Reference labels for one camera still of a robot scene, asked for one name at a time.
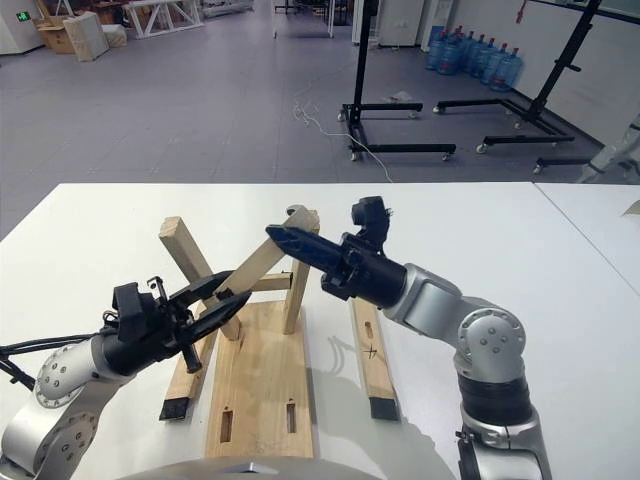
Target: blue water bottle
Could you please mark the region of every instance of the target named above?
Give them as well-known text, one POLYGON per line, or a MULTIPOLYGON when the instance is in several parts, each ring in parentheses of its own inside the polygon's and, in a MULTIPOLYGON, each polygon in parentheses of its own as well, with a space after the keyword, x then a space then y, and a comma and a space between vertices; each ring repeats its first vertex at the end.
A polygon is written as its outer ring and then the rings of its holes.
POLYGON ((514 48, 513 53, 502 59, 496 73, 491 79, 489 88, 496 92, 508 92, 518 78, 522 68, 522 59, 518 57, 519 48, 514 48))
POLYGON ((442 50, 444 49, 447 40, 447 31, 443 30, 437 38, 433 39, 431 45, 429 45, 429 55, 427 56, 427 70, 437 70, 440 58, 442 57, 442 50))
POLYGON ((462 55, 460 56, 460 68, 464 66, 464 62, 467 59, 467 55, 469 54, 469 49, 471 49, 471 45, 475 42, 473 41, 473 30, 469 30, 469 35, 467 38, 462 40, 462 55))
POLYGON ((462 63, 462 71, 470 73, 480 49, 484 47, 484 35, 477 42, 472 42, 462 63))
POLYGON ((498 65, 500 65, 500 61, 506 57, 507 57, 507 44, 503 43, 500 51, 493 52, 489 56, 489 59, 487 60, 487 65, 484 67, 484 71, 482 72, 482 78, 480 79, 480 82, 483 85, 489 85, 489 83, 491 82, 491 77, 493 77, 493 74, 496 73, 496 70, 498 69, 498 65))
POLYGON ((484 73, 484 67, 487 66, 487 62, 489 61, 489 57, 496 49, 493 47, 493 42, 495 42, 495 38, 491 38, 489 40, 489 44, 480 49, 478 51, 478 55, 476 56, 473 68, 471 69, 471 75, 475 78, 481 78, 484 73))
POLYGON ((460 57, 462 56, 462 38, 462 33, 457 33, 444 46, 442 57, 438 64, 438 73, 440 75, 455 75, 458 73, 460 57))

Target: black rubber foot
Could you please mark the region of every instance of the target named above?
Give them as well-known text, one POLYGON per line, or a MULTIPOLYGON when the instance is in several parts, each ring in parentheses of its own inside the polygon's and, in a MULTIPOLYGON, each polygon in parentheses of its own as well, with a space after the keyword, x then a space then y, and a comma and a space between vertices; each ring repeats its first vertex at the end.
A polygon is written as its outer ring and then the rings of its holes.
POLYGON ((369 397, 371 402, 371 418, 378 420, 400 420, 396 401, 391 398, 369 397))
POLYGON ((165 400, 160 412, 160 420, 182 420, 186 418, 188 409, 188 397, 165 400))

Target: silver robotic arm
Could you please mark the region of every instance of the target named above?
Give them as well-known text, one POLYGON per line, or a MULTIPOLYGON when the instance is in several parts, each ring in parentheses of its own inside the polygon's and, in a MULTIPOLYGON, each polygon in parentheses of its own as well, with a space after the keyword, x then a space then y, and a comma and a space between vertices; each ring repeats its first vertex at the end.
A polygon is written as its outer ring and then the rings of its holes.
POLYGON ((380 197, 368 197, 352 209, 361 230, 345 233, 340 245, 295 228, 273 225, 267 233, 287 254, 325 272, 326 292, 361 297, 394 322, 455 349, 463 480, 551 480, 524 376, 522 323, 486 300, 462 296, 444 278, 389 260, 383 251, 389 217, 380 197))
POLYGON ((522 323, 485 300, 463 297, 431 272, 411 264, 405 269, 400 301, 383 313, 456 350, 463 479, 551 479, 538 413, 529 403, 522 323))
POLYGON ((70 478, 87 451, 104 406, 134 375, 111 370, 96 335, 56 350, 27 404, 2 437, 0 478, 70 478))
MULTIPOLYGON (((105 328, 57 349, 38 372, 29 401, 2 436, 0 479, 70 478, 93 441, 103 408, 139 371, 177 353, 190 372, 201 368, 193 343, 233 317, 250 292, 225 292, 230 295, 197 322, 188 307, 210 298, 229 274, 203 278, 170 298, 158 277, 148 282, 158 298, 140 294, 135 283, 116 287, 116 311, 105 318, 105 328)), ((3 347, 0 358, 14 350, 3 347)))

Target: gray floor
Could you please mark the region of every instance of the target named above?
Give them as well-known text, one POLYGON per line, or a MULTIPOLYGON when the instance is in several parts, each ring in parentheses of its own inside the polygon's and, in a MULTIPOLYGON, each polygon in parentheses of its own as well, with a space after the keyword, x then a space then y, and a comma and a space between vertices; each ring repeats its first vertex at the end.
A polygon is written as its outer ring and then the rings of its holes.
MULTIPOLYGON (((61 182, 384 182, 373 159, 351 162, 344 137, 325 137, 292 113, 297 99, 327 131, 344 131, 336 114, 353 96, 350 27, 333 40, 292 38, 282 28, 274 40, 269 3, 256 0, 255 11, 205 28, 131 40, 95 62, 46 49, 2 58, 0 238, 61 182)), ((534 177, 536 158, 597 151, 580 137, 555 150, 498 146, 477 155, 485 135, 513 133, 513 118, 497 107, 434 116, 438 100, 493 94, 424 63, 419 49, 369 56, 365 101, 403 90, 425 103, 417 120, 371 115, 370 141, 458 145, 447 163, 439 154, 381 155, 395 182, 570 182, 577 168, 534 177)))

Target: white cable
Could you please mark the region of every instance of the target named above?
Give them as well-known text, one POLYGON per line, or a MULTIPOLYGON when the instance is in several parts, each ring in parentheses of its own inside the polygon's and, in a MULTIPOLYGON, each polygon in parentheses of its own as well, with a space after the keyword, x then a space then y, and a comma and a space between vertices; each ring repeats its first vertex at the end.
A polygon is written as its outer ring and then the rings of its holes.
MULTIPOLYGON (((326 137, 347 137, 349 139, 351 139, 352 142, 360 145, 362 148, 365 149, 365 151, 371 155, 376 162, 378 162, 378 164, 380 165, 380 167, 382 167, 382 170, 384 171, 384 176, 387 179, 387 181, 389 183, 393 183, 393 180, 391 179, 391 176, 389 175, 389 170, 387 169, 387 166, 384 164, 384 162, 382 160, 380 160, 378 158, 377 155, 375 155, 371 150, 369 150, 369 148, 363 144, 362 142, 358 141, 357 139, 353 138, 352 135, 349 135, 348 133, 329 133, 326 132, 323 128, 322 125, 320 125, 320 122, 318 120, 316 120, 314 117, 312 117, 311 115, 309 115, 306 111, 305 111, 305 107, 301 107, 300 106, 300 102, 298 102, 298 97, 307 93, 308 91, 310 91, 313 88, 313 85, 315 84, 315 82, 317 82, 318 80, 320 80, 323 77, 326 76, 330 76, 330 75, 336 75, 338 73, 340 73, 342 70, 344 70, 347 67, 350 67, 351 65, 353 65, 354 63, 356 63, 355 61, 353 62, 349 62, 343 66, 341 66, 340 68, 338 68, 337 70, 330 72, 330 73, 325 73, 322 75, 317 76, 316 78, 314 78, 313 80, 310 80, 307 84, 307 86, 305 88, 303 88, 300 92, 296 93, 293 96, 293 117, 298 120, 301 121, 305 124, 305 126, 309 126, 309 122, 313 122, 316 124, 316 126, 318 127, 318 130, 320 130, 320 133, 326 137)), ((315 109, 315 113, 319 113, 320 110, 318 109, 318 107, 314 104, 312 104, 312 106, 315 109)))
POLYGON ((309 125, 309 121, 312 121, 313 123, 315 123, 318 127, 318 130, 320 130, 320 133, 327 136, 327 137, 347 137, 350 138, 354 143, 357 143, 358 145, 360 145, 362 148, 364 148, 367 153, 369 155, 371 155, 376 162, 378 162, 378 164, 380 165, 380 167, 382 167, 382 170, 384 171, 384 176, 387 179, 387 181, 389 183, 393 183, 393 180, 391 179, 391 176, 389 175, 389 170, 387 170, 387 166, 384 164, 384 162, 382 160, 380 160, 371 150, 369 150, 369 148, 367 148, 367 146, 365 144, 363 144, 362 142, 359 142, 358 140, 356 140, 355 138, 353 138, 353 136, 349 135, 348 133, 329 133, 329 132, 325 132, 324 129, 322 128, 322 125, 320 125, 320 122, 318 122, 318 120, 316 120, 315 118, 313 118, 311 115, 309 115, 307 112, 305 112, 304 108, 300 108, 298 107, 298 111, 300 113, 302 113, 303 117, 300 118, 298 117, 298 115, 296 115, 296 111, 295 111, 294 107, 294 113, 293 116, 296 118, 296 120, 301 120, 304 122, 305 125, 309 125))

